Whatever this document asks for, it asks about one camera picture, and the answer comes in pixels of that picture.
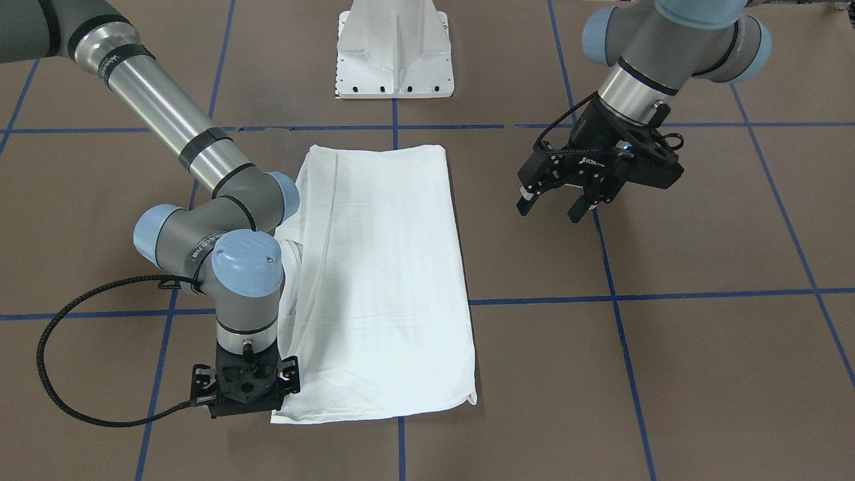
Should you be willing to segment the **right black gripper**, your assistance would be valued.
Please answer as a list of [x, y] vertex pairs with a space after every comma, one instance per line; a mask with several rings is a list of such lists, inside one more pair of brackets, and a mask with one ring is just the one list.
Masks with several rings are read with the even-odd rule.
[[301, 391], [299, 358], [281, 359], [278, 348], [234, 354], [219, 346], [216, 365], [193, 365], [190, 405], [206, 406], [212, 418], [278, 411]]

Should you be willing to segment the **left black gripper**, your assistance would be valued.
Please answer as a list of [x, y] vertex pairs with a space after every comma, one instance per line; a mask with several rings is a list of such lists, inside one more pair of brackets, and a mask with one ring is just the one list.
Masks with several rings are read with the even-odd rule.
[[[564, 146], [552, 146], [546, 135], [580, 108]], [[532, 153], [517, 172], [521, 196], [516, 210], [528, 216], [538, 196], [559, 186], [577, 186], [583, 194], [568, 210], [579, 223], [601, 201], [612, 201], [626, 183], [667, 189], [682, 177], [680, 134], [661, 134], [656, 124], [636, 125], [611, 112], [598, 94], [583, 98], [541, 131]]]

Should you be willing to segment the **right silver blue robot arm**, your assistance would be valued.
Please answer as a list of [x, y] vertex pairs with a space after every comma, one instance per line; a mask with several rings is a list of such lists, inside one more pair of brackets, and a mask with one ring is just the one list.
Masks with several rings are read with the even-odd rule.
[[[277, 346], [286, 281], [272, 231], [300, 205], [294, 180], [263, 172], [167, 73], [130, 19], [107, 1], [3, 1], [2, 63], [64, 58], [98, 78], [158, 138], [183, 171], [210, 192], [193, 207], [158, 204], [132, 232], [138, 254], [159, 273], [113, 281], [70, 301], [45, 327], [36, 366], [46, 395], [71, 417], [126, 428], [191, 407], [212, 418], [271, 412], [301, 389], [299, 362]], [[98, 293], [144, 281], [210, 297], [216, 359], [196, 363], [188, 399], [140, 420], [101, 420], [70, 407], [47, 372], [47, 341], [73, 308]]]

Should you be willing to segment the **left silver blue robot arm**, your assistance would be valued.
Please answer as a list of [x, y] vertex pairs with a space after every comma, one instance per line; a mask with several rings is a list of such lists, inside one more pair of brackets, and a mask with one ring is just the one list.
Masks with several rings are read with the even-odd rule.
[[594, 12], [581, 43], [593, 63], [610, 67], [601, 87], [565, 113], [579, 118], [561, 147], [538, 135], [518, 171], [528, 215], [545, 192], [581, 189], [568, 211], [577, 223], [611, 203], [628, 183], [667, 189], [680, 179], [680, 134], [659, 131], [687, 80], [723, 84], [757, 74], [772, 54], [773, 37], [745, 10], [750, 1], [639, 1]]

